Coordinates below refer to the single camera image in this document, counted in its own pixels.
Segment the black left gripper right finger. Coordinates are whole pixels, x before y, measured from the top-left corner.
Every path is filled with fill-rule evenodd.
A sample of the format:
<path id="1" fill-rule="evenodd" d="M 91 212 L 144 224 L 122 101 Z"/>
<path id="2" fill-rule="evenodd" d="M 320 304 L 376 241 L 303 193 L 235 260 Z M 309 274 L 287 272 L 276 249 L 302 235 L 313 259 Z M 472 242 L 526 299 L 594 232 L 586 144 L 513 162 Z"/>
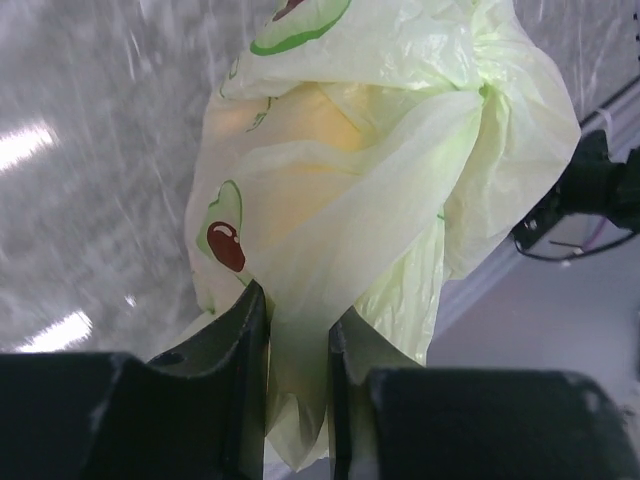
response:
<path id="1" fill-rule="evenodd" d="M 356 311 L 331 328 L 335 479 L 635 479 L 622 416 L 564 371 L 418 365 Z"/>

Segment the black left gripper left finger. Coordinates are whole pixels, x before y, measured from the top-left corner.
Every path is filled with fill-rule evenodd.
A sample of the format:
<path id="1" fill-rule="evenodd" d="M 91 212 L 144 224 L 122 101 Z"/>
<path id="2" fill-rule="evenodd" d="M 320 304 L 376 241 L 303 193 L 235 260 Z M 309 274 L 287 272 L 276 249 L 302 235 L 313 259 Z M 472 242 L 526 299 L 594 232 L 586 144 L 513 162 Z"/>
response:
<path id="1" fill-rule="evenodd" d="M 266 303 L 257 284 L 149 362 L 122 352 L 1 358 L 5 479 L 259 479 Z"/>

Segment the pale green plastic bag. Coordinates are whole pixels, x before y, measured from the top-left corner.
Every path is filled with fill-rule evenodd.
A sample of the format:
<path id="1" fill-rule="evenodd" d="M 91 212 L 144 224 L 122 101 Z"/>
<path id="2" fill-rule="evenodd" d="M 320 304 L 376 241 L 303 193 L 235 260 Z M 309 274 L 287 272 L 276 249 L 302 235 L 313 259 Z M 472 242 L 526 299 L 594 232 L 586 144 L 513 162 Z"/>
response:
<path id="1" fill-rule="evenodd" d="M 267 298 L 267 436 L 328 447 L 328 334 L 354 309 L 424 364 L 442 286 L 550 190 L 581 129 L 509 1 L 282 1 L 210 98 L 186 210 L 202 316 Z"/>

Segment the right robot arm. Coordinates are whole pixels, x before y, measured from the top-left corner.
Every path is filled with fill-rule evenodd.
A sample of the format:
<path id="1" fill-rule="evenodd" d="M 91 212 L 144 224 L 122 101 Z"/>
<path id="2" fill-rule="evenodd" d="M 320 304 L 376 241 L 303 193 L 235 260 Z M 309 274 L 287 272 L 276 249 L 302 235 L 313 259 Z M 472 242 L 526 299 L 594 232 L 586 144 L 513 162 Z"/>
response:
<path id="1" fill-rule="evenodd" d="M 531 252 L 546 234 L 570 215 L 596 215 L 626 235 L 590 249 L 579 246 L 564 257 Z M 573 157 L 551 190 L 511 230 L 516 251 L 536 261 L 562 263 L 585 259 L 618 248 L 639 236 L 639 150 L 625 162 L 610 159 L 603 130 L 583 137 Z"/>

